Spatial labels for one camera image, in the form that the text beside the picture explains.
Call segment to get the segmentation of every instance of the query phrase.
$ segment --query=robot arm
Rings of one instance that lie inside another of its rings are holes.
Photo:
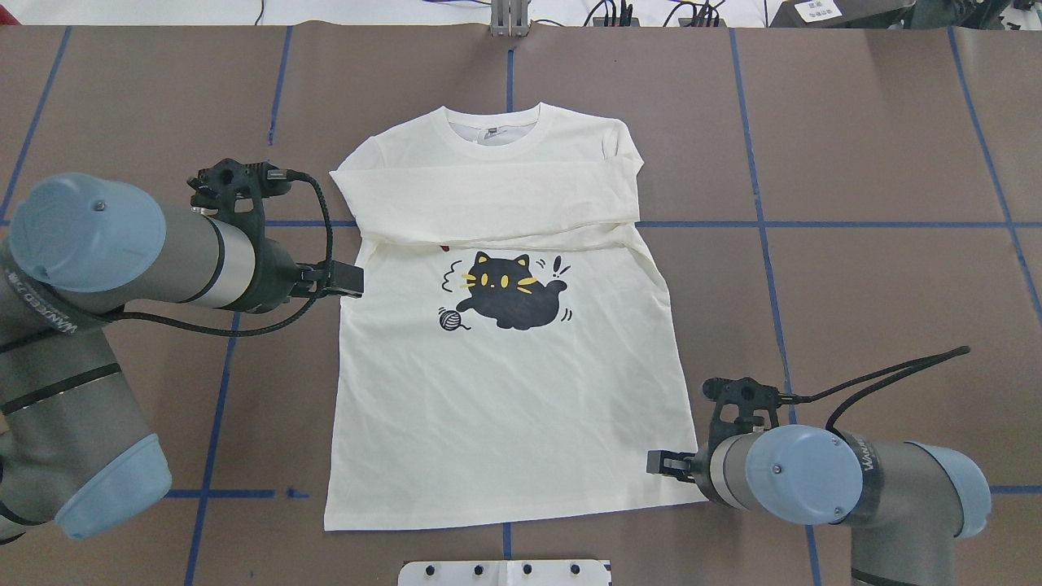
[[[264,237],[264,198],[308,180],[327,219],[326,259],[294,263]],[[171,478],[158,439],[100,328],[145,298],[249,313],[290,297],[361,296],[362,270],[331,259],[328,213],[314,179],[225,160],[189,181],[203,216],[115,181],[68,173],[44,180],[0,244],[0,542],[54,519],[86,538],[163,497]],[[252,207],[237,211],[249,200]]]
[[[696,483],[728,507],[851,528],[854,586],[954,585],[954,542],[979,533],[991,511],[988,482],[969,458],[915,442],[778,426],[774,410],[798,401],[751,379],[714,379],[703,392],[717,402],[709,444],[699,454],[649,451],[648,472]],[[719,417],[727,404],[739,408],[734,422]],[[773,423],[767,432],[752,415],[761,409]]]

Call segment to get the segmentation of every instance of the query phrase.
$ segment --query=metal bracket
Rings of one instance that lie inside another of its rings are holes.
[[[493,36],[528,35],[528,0],[491,0]]]

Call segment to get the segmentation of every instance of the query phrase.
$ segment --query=table surface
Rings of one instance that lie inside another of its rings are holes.
[[[1042,514],[1042,147],[1011,113],[1042,95],[1042,35],[965,30],[488,27],[0,28],[0,234],[40,179],[80,171],[188,205],[231,156],[320,177],[337,257],[359,237],[325,172],[441,105],[537,102],[619,118],[647,162],[641,235],[670,286],[704,439],[712,376],[811,394],[914,357],[972,353],[858,404],[844,425],[976,461],[989,527],[964,584],[1027,584]],[[314,198],[269,237],[321,254]],[[139,302],[208,325],[232,315]],[[338,303],[227,341],[106,332],[159,434],[174,489],[84,542],[53,523],[0,548],[0,584],[393,584],[411,560],[596,558],[616,584],[843,584],[849,532],[712,504],[445,531],[324,533]],[[822,424],[837,401],[793,417]]]

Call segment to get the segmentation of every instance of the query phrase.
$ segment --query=black cat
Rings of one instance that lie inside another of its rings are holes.
[[[528,329],[546,325],[557,316],[557,295],[568,289],[563,280],[543,285],[528,270],[528,255],[493,259],[485,252],[474,258],[474,266],[463,275],[470,298],[460,301],[457,312],[473,309],[496,320],[502,328]]]

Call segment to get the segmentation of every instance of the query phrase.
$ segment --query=blue joint cover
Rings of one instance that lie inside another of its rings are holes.
[[[991,489],[981,468],[961,451],[915,441],[905,443],[926,450],[956,487],[956,494],[963,506],[963,529],[956,535],[956,539],[966,539],[981,533],[988,524],[988,515],[991,514]]]
[[[765,509],[799,524],[838,521],[861,498],[861,465],[853,450],[834,434],[809,425],[782,425],[758,438],[745,477]]]
[[[63,173],[36,184],[15,210],[8,242],[15,262],[32,278],[97,293],[141,276],[166,238],[163,210],[144,191]]]
[[[152,434],[88,481],[54,516],[66,535],[86,539],[155,505],[170,490],[170,469]]]

